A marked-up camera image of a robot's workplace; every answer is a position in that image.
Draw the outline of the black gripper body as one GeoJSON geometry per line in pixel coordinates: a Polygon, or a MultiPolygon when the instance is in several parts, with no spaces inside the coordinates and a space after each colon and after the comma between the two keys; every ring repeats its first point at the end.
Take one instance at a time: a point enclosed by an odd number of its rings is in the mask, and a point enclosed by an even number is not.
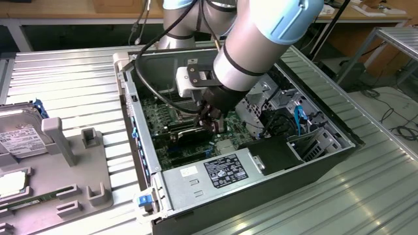
{"type": "Polygon", "coordinates": [[[225,114],[235,108],[249,92],[231,90],[226,86],[210,86],[203,93],[203,100],[211,111],[225,114]]]}

